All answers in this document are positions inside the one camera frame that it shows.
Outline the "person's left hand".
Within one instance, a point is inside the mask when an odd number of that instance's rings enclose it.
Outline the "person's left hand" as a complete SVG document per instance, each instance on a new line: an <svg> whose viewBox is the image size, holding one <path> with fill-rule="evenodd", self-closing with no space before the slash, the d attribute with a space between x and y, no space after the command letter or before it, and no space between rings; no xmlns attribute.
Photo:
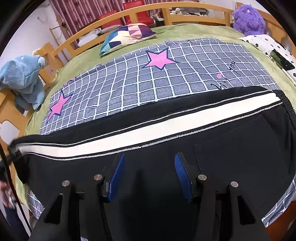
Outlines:
<svg viewBox="0 0 296 241"><path fill-rule="evenodd" d="M6 181L0 181L1 188L1 199L3 201L3 205L10 209L15 209L15 203L13 200L15 199L12 189L10 185Z"/></svg>

